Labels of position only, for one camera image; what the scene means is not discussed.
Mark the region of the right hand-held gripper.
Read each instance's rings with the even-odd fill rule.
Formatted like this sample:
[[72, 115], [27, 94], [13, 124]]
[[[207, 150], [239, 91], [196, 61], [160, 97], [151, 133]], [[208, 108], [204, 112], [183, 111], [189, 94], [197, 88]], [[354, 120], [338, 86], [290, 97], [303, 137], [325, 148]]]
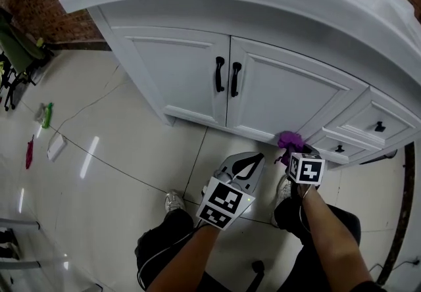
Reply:
[[315, 148], [305, 143], [301, 152], [290, 154], [287, 179], [296, 184], [319, 186], [322, 182], [325, 162]]

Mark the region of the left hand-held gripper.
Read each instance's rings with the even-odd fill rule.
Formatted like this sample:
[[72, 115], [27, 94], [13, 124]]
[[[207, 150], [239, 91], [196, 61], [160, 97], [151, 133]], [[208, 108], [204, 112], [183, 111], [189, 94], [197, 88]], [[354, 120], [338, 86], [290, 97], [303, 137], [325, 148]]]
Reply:
[[203, 187], [203, 199], [196, 217], [226, 230], [253, 203], [265, 157], [258, 152], [229, 156]]

